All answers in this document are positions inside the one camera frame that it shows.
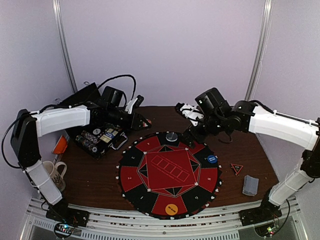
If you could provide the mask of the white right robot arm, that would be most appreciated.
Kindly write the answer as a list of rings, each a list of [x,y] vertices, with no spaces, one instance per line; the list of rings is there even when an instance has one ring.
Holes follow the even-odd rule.
[[[320,121],[306,120],[272,110],[258,100],[239,100],[229,105],[215,87],[195,98],[196,105],[177,103],[175,110],[190,121],[182,133],[182,140],[194,148],[208,135],[224,132],[228,137],[234,131],[271,136],[304,149],[301,165],[283,181],[273,186],[266,201],[256,210],[259,220],[268,220],[282,205],[306,183],[320,177]]]

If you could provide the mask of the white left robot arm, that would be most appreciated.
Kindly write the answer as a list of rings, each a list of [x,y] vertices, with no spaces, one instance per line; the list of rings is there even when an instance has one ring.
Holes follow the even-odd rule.
[[[150,120],[136,113],[144,98],[138,95],[120,106],[124,93],[107,86],[103,93],[92,83],[59,104],[38,111],[21,109],[12,125],[10,145],[22,169],[61,222],[72,218],[61,190],[45,169],[39,139],[65,130],[76,145],[95,159],[100,159],[126,131],[139,131],[152,126]]]

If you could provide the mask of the blue small blind button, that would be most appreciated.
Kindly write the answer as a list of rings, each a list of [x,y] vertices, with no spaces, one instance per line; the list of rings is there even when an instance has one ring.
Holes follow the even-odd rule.
[[[207,161],[211,164],[215,164],[218,161],[218,158],[216,155],[209,155]]]

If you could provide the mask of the orange big blind button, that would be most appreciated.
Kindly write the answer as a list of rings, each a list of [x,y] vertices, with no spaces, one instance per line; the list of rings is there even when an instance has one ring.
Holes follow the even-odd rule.
[[[178,206],[173,203],[170,203],[165,207],[165,212],[169,216],[176,215],[178,213],[178,210],[179,210]]]

